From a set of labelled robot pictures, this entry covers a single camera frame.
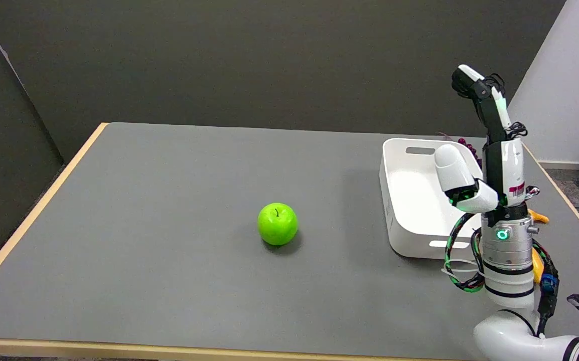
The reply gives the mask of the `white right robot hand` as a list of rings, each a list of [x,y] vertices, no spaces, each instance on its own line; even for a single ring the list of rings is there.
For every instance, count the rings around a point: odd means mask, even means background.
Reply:
[[[436,149],[437,178],[450,204],[465,213],[478,214],[522,206],[537,194],[527,187],[521,137],[526,126],[508,114],[503,79],[484,76],[466,64],[452,74],[452,88],[472,101],[487,131],[482,149],[482,178],[473,176],[459,149],[445,144]]]

